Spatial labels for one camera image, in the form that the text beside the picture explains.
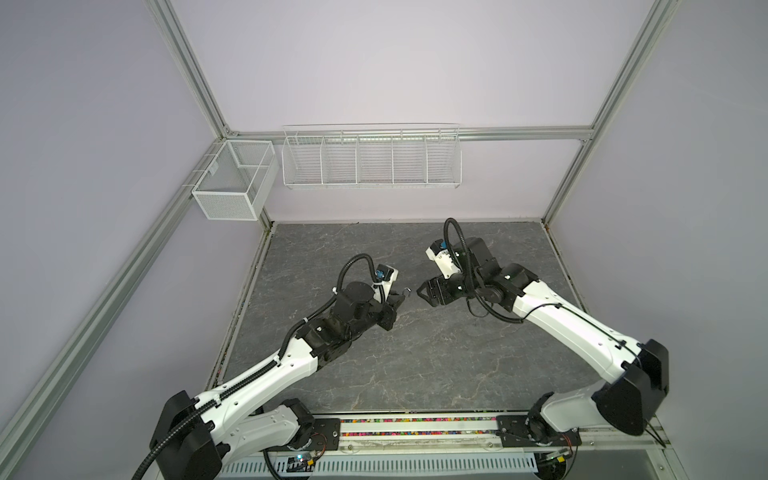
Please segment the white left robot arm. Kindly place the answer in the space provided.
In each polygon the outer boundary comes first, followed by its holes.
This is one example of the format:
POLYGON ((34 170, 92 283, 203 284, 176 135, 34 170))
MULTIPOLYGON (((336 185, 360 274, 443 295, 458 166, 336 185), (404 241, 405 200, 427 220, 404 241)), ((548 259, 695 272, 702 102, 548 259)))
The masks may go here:
POLYGON ((134 478, 157 466, 165 479, 214 479, 228 464, 255 452, 306 445, 314 417, 300 400, 286 400, 270 411, 265 405, 346 353, 371 327, 391 330, 410 294, 410 289, 392 290, 388 282, 339 287, 325 305, 289 329, 271 356, 195 397, 186 391, 173 395, 134 478))

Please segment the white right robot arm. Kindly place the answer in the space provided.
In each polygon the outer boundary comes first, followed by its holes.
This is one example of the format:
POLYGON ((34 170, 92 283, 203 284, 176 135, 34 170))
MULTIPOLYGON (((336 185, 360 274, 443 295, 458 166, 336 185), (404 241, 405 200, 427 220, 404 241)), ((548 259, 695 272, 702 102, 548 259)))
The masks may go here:
POLYGON ((567 431, 594 426, 611 426, 631 436, 645 432, 669 393, 664 345, 640 342, 602 324, 519 264, 500 267, 480 238, 453 247, 436 240, 426 255, 440 273, 417 293, 431 306, 460 298, 474 298, 485 308, 498 305, 504 322, 532 323, 598 374, 592 385, 543 394, 524 422, 531 441, 547 445, 567 431))

